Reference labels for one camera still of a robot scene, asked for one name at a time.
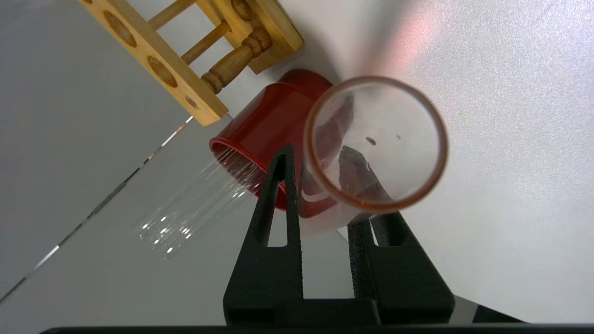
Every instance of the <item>red plastic cup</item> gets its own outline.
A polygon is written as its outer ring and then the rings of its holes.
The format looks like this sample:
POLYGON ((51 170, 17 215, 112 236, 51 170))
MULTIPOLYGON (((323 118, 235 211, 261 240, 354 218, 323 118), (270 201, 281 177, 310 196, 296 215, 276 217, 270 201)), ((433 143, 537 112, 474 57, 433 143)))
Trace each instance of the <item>red plastic cup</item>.
MULTIPOLYGON (((299 184, 305 121, 314 103, 331 86, 328 80, 311 71, 287 72, 279 82, 264 88, 210 140, 210 150, 218 158, 218 153, 231 148, 246 159, 245 163, 256 164, 265 174, 276 152, 291 144, 295 148, 295 178, 299 184)), ((279 189, 276 207, 286 210, 284 182, 279 189)), ((259 187, 254 194, 260 194, 259 187)))

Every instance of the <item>clear plastic cup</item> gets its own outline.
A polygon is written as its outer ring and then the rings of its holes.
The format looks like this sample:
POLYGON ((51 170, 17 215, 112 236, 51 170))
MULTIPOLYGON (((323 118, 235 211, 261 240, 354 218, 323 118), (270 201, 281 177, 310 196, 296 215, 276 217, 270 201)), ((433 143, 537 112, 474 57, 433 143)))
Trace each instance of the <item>clear plastic cup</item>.
POLYGON ((445 126, 425 95, 384 77, 332 87, 305 124, 299 214, 306 234, 425 197, 447 159, 445 126))

